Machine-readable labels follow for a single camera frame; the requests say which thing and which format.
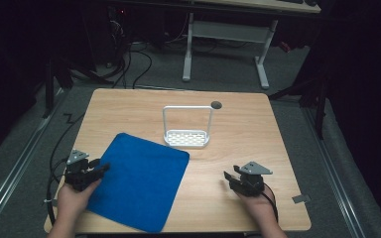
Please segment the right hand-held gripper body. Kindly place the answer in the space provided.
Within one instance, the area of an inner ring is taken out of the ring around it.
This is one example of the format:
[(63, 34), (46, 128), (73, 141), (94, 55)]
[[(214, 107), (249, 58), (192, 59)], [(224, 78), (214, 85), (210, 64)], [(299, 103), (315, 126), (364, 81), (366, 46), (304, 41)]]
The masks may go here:
[(229, 182), (232, 190), (244, 196), (258, 196), (265, 190), (263, 175), (271, 175), (273, 172), (256, 162), (249, 162), (240, 167), (242, 175), (236, 182)]

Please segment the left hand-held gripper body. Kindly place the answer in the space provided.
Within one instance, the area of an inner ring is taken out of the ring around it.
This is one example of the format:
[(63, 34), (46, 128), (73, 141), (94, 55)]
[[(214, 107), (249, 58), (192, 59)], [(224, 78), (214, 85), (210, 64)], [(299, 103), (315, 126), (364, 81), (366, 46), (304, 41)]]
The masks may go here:
[(75, 190), (83, 191), (98, 178), (93, 174), (94, 168), (89, 168), (89, 153), (73, 149), (66, 161), (64, 173), (65, 182)]

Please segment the blue cloth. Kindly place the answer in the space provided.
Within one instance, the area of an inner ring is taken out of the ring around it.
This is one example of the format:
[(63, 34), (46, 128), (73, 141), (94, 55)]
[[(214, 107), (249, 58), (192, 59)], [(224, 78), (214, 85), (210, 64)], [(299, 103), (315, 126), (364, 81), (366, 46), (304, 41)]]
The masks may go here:
[(160, 232), (189, 160), (185, 151), (120, 133), (101, 157), (110, 169), (89, 199), (88, 209), (132, 228)]

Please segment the white towel rack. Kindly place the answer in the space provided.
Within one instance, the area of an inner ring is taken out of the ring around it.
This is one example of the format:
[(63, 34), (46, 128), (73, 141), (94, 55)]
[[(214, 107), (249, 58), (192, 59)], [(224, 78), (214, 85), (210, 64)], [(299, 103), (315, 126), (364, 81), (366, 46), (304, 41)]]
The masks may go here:
[[(196, 110), (206, 109), (209, 111), (207, 127), (201, 129), (168, 129), (167, 111), (168, 110)], [(210, 127), (214, 108), (212, 106), (165, 106), (162, 111), (164, 125), (164, 141), (170, 147), (176, 148), (204, 148), (210, 139)]]

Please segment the person's left hand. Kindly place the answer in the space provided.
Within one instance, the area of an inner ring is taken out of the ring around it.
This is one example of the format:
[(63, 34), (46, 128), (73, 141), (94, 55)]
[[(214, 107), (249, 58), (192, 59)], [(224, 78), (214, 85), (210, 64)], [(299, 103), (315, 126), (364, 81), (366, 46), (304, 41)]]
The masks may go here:
[(64, 184), (58, 194), (58, 217), (76, 220), (87, 207), (89, 198), (100, 183), (99, 179), (83, 191), (77, 191), (71, 185)]

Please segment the person's right hand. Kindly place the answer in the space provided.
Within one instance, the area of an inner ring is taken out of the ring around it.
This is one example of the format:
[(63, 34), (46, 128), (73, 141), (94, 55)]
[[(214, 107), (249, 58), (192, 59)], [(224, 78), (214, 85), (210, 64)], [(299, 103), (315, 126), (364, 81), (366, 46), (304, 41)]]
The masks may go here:
[(270, 190), (265, 190), (261, 195), (256, 197), (244, 196), (238, 193), (238, 197), (242, 200), (257, 225), (260, 221), (275, 220), (277, 222), (273, 206), (275, 197)]

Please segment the white-legged wooden desk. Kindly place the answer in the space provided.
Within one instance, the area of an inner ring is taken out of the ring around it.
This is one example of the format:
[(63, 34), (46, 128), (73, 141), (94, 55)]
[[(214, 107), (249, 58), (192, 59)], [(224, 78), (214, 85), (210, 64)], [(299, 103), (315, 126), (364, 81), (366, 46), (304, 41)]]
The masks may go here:
[[(315, 0), (184, 0), (191, 7), (231, 7), (247, 10), (260, 10), (267, 13), (316, 15), (321, 11)], [(195, 10), (188, 13), (187, 50), (185, 54), (183, 81), (191, 80), (192, 40), (194, 38), (226, 40), (244, 43), (261, 44), (260, 55), (254, 58), (260, 85), (263, 89), (269, 88), (269, 81), (265, 71), (264, 60), (275, 35), (278, 18), (267, 21), (266, 26), (255, 26), (244, 23), (220, 22), (219, 20), (196, 20)]]

